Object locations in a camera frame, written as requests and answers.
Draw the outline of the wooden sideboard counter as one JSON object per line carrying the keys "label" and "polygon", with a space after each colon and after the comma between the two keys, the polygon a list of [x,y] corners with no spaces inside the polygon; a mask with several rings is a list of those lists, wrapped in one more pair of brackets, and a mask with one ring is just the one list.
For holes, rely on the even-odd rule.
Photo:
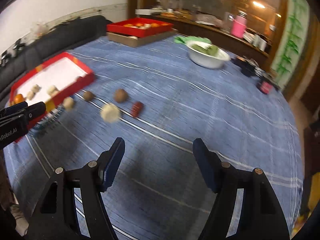
{"label": "wooden sideboard counter", "polygon": [[174,28],[178,30],[178,33],[182,35],[208,38],[218,47],[239,56],[253,58],[259,64],[264,63],[269,57],[266,52],[263,52],[246,40],[228,33],[219,26],[193,21],[189,12],[174,11],[169,13],[167,11],[154,12],[150,9],[136,9],[134,14],[138,17],[172,23]]}

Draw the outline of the black leather sofa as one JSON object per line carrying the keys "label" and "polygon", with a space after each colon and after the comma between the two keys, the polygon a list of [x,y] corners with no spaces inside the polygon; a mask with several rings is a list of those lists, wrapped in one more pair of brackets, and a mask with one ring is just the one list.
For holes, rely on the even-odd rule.
{"label": "black leather sofa", "polygon": [[16,57],[1,66],[1,105],[9,99],[12,85],[28,71],[49,58],[106,35],[112,23],[102,15],[76,18],[62,23],[46,35],[27,45]]}

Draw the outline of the white bowl with greens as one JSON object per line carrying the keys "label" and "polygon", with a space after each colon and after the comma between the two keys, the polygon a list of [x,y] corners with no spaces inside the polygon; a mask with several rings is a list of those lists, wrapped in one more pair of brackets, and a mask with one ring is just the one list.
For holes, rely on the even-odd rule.
{"label": "white bowl with greens", "polygon": [[213,44],[188,41],[186,46],[191,61],[204,68],[219,69],[231,60],[231,57],[225,51]]}

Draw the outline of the orange mandarin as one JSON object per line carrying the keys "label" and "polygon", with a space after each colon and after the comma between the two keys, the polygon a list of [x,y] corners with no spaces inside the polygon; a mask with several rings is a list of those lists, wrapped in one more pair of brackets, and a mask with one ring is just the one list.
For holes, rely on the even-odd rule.
{"label": "orange mandarin", "polygon": [[13,100],[15,105],[24,101],[25,101],[25,97],[22,94],[16,94]]}

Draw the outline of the black charger box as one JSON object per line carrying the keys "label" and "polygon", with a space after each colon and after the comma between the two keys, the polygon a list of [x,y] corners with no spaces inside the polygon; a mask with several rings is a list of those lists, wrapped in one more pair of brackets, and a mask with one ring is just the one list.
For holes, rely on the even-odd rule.
{"label": "black charger box", "polygon": [[257,76],[256,70],[258,69],[258,65],[255,61],[249,60],[245,57],[235,57],[231,59],[231,62],[236,66],[240,67],[240,72],[247,77]]}

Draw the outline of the pink thermos bottle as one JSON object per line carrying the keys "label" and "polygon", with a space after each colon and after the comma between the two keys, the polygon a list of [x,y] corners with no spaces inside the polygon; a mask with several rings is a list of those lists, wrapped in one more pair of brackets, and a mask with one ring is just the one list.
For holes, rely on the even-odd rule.
{"label": "pink thermos bottle", "polygon": [[247,24],[247,14],[244,11],[239,10],[237,16],[233,21],[231,28],[231,34],[238,38],[243,38]]}

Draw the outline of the beige cake chunk large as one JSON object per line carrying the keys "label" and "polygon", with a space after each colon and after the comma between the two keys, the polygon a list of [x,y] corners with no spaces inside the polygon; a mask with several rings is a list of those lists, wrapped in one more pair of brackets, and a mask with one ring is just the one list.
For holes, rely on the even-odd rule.
{"label": "beige cake chunk large", "polygon": [[100,116],[105,122],[113,123],[120,119],[121,111],[116,105],[107,103],[103,105]]}

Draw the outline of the blue plaid tablecloth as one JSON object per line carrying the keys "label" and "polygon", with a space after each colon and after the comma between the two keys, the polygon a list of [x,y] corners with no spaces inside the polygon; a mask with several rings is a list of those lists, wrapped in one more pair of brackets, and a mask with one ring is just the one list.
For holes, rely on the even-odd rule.
{"label": "blue plaid tablecloth", "polygon": [[[71,111],[30,131],[4,149],[20,210],[30,218],[57,167],[73,170],[97,159],[117,137],[125,154],[102,197],[120,239],[197,239],[215,200],[192,153],[201,138],[223,161],[242,170],[261,168],[293,228],[302,197],[303,167],[294,116],[280,92],[263,94],[257,80],[227,62],[211,70],[193,63],[172,38],[140,48],[102,37],[71,50],[95,73],[86,102],[74,95]],[[127,91],[123,103],[117,89]],[[144,108],[131,115],[134,102]],[[118,121],[100,112],[112,103]]]}

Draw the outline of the red tray white inside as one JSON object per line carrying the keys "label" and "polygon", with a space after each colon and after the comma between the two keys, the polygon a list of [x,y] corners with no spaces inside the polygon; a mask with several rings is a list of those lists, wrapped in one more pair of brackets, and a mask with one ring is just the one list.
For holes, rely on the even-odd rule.
{"label": "red tray white inside", "polygon": [[31,120],[28,128],[33,128],[64,99],[75,94],[95,80],[93,70],[73,55],[63,52],[38,65],[20,78],[11,87],[9,103],[16,102],[18,94],[31,106],[44,102],[46,111]]}

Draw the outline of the beige cake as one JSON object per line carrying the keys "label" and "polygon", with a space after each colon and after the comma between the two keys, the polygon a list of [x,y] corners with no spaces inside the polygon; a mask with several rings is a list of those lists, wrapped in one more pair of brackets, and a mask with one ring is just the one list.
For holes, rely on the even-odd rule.
{"label": "beige cake", "polygon": [[32,90],[30,90],[30,91],[27,93],[26,98],[27,98],[28,100],[32,100],[34,96],[35,96],[35,93],[34,93]]}
{"label": "beige cake", "polygon": [[31,91],[36,94],[36,93],[38,93],[40,91],[40,89],[41,89],[41,87],[39,85],[35,84],[31,88]]}

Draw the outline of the beige cake chunk small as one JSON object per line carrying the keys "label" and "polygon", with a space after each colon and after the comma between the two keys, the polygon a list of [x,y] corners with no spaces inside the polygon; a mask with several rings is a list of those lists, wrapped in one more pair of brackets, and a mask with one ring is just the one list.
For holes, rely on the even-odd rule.
{"label": "beige cake chunk small", "polygon": [[70,111],[74,108],[75,106],[75,101],[72,97],[67,97],[63,101],[63,107],[65,110]]}

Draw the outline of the green cloth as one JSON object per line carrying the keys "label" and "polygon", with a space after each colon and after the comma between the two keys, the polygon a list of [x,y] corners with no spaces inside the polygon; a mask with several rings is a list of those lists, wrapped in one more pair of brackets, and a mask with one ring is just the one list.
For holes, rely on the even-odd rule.
{"label": "green cloth", "polygon": [[211,40],[208,38],[197,37],[197,36],[175,36],[174,42],[178,44],[187,44],[190,41],[199,41],[207,44],[212,44]]}

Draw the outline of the brown cardboard box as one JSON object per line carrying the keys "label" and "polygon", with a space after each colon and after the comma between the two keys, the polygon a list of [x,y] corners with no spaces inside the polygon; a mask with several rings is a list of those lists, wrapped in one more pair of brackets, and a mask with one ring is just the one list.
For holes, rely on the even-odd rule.
{"label": "brown cardboard box", "polygon": [[144,46],[150,44],[152,42],[160,41],[165,38],[172,37],[177,34],[176,29],[171,29],[170,31],[166,31],[164,33],[155,34],[147,37],[135,37],[135,36],[126,36],[116,33],[107,33],[108,39],[110,41],[120,43],[132,48],[137,48],[140,46]]}

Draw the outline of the brown round longan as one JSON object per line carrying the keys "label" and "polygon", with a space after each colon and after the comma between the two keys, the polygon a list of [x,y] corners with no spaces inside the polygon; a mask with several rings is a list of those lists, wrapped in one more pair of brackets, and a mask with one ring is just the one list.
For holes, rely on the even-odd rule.
{"label": "brown round longan", "polygon": [[89,101],[92,101],[95,97],[95,95],[91,92],[91,91],[85,91],[83,92],[83,98],[85,101],[89,102]]}
{"label": "brown round longan", "polygon": [[127,101],[128,98],[129,98],[129,95],[128,95],[127,91],[122,88],[117,89],[114,93],[114,100],[117,103],[123,103],[123,102]]}

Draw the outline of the far red fruit box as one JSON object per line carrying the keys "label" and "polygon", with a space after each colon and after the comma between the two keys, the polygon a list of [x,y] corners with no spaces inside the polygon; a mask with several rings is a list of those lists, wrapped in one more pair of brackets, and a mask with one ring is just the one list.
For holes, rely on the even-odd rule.
{"label": "far red fruit box", "polygon": [[143,38],[171,31],[173,26],[172,23],[136,17],[117,23],[110,23],[107,25],[106,30],[109,33]]}

